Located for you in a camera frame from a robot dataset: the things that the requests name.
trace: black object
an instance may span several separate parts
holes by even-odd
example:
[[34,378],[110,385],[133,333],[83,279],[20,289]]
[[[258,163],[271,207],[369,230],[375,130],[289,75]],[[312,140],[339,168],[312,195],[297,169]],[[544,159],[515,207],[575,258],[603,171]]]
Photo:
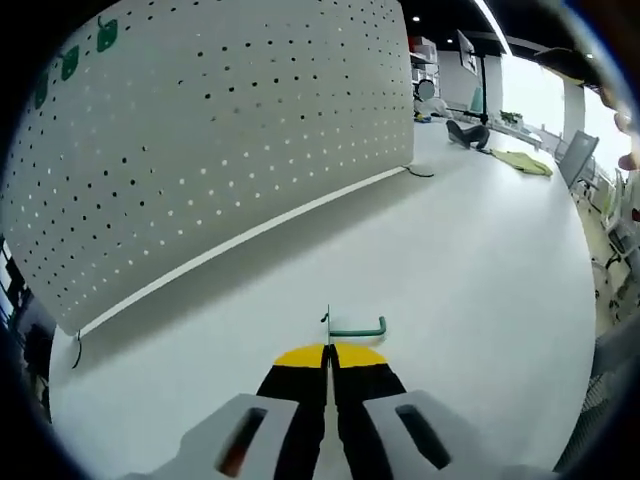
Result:
[[82,340],[80,340],[80,330],[78,330],[77,340],[78,340],[78,357],[76,358],[76,361],[73,364],[73,367],[71,367],[71,370],[73,370],[78,366],[78,363],[80,363],[80,357],[82,357]]
[[13,257],[7,261],[5,268],[9,274],[9,278],[11,279],[11,283],[7,289],[7,297],[9,298],[11,305],[13,305],[13,308],[18,308],[20,305],[20,295],[24,289],[24,278],[22,277],[20,270],[18,270],[18,266],[16,265]]
[[328,364],[327,347],[322,350],[319,366],[278,362],[258,388],[257,394],[262,397],[293,400],[299,404],[280,450],[274,480],[313,478],[324,438]]
[[486,125],[489,121],[489,114],[487,113],[487,74],[484,70],[484,53],[468,52],[469,55],[478,57],[480,59],[480,67],[482,70],[482,113],[470,112],[469,110],[459,110],[456,108],[448,108],[452,112],[462,112],[469,117],[479,118],[482,125]]
[[32,325],[25,336],[23,357],[29,370],[49,380],[49,358],[53,336],[40,325]]
[[568,48],[550,48],[534,54],[533,59],[543,67],[581,81],[583,85],[602,86],[598,72],[581,52]]
[[391,466],[382,439],[364,401],[405,393],[400,379],[387,363],[340,365],[335,345],[329,349],[333,390],[338,410],[338,435],[354,480],[391,480]]
[[414,177],[420,177],[420,178],[431,178],[431,177],[433,177],[433,176],[435,175],[435,173],[431,173],[431,174],[429,174],[429,175],[421,175],[421,174],[419,174],[419,173],[416,173],[416,172],[412,171],[410,167],[406,167],[406,166],[405,166],[405,167],[403,167],[403,168],[404,168],[407,172],[409,172],[411,175],[413,175]]
[[477,142],[476,148],[482,150],[489,141],[490,132],[484,125],[476,125],[462,130],[456,122],[448,120],[447,130],[449,131],[449,140],[465,148],[471,148],[471,144]]

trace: floor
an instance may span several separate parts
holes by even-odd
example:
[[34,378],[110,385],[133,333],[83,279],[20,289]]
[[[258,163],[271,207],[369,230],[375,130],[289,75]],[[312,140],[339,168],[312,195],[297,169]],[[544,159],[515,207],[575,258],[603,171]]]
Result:
[[[582,226],[587,238],[591,257],[604,264],[613,255],[604,228],[600,224],[600,213],[584,198],[574,196]],[[605,275],[597,268],[593,269],[594,283],[600,292],[596,300],[596,335],[600,336],[613,326],[614,317],[609,309],[612,292],[616,291],[629,275],[626,263],[614,263],[609,267],[610,284],[605,284]]]

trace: office chair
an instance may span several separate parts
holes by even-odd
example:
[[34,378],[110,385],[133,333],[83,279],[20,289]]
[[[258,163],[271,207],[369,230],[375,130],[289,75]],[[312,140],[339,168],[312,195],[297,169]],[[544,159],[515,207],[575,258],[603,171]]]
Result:
[[[632,218],[633,205],[629,195],[625,195],[625,190],[626,186],[622,174],[616,170],[616,185],[609,196],[608,207],[601,217],[601,223],[613,254],[604,264],[595,258],[591,259],[592,265],[604,273],[605,285],[609,285],[611,281],[609,267],[623,260],[629,263],[628,257],[640,248],[640,227]],[[600,291],[596,289],[596,298],[599,296]],[[609,308],[613,308],[617,304],[617,298],[612,296]]]
[[578,178],[580,178],[599,141],[598,137],[592,137],[582,131],[577,131],[574,135],[567,152],[558,164],[560,173],[565,182],[567,182],[569,190],[573,188]]

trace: shelf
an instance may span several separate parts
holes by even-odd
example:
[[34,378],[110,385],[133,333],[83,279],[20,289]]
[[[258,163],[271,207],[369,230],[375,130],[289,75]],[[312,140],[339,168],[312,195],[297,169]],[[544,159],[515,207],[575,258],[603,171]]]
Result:
[[411,57],[411,63],[415,63],[418,65],[424,64],[432,64],[433,62],[427,60],[427,56],[422,53],[409,52],[409,57]]

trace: ceiling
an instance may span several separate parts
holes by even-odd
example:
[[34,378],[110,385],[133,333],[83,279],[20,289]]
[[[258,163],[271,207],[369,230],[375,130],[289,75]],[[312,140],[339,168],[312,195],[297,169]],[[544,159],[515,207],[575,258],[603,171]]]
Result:
[[[499,44],[482,40],[473,32],[493,33],[472,0],[400,0],[410,35],[423,35],[442,49],[457,48],[447,43],[456,29],[463,30],[476,50],[500,54]],[[561,23],[545,12],[536,0],[487,0],[506,35],[547,47],[571,47],[572,41]],[[11,23],[3,29],[4,96],[0,114],[0,158],[10,139],[14,122],[29,95],[37,72],[53,56],[65,37],[116,0],[57,0],[18,2],[11,7]],[[411,18],[421,18],[415,23]],[[531,58],[533,50],[513,46],[514,54]]]
[[[454,50],[457,45],[447,43],[455,39],[455,31],[462,30],[476,47],[487,55],[499,55],[500,44],[483,40],[474,32],[493,34],[493,30],[473,0],[400,0],[404,8],[409,35],[421,35],[435,42],[439,49]],[[562,22],[541,7],[539,0],[485,0],[496,21],[508,37],[526,40],[547,48],[575,47]],[[420,22],[412,21],[418,16]],[[512,52],[533,58],[535,50],[510,42]]]

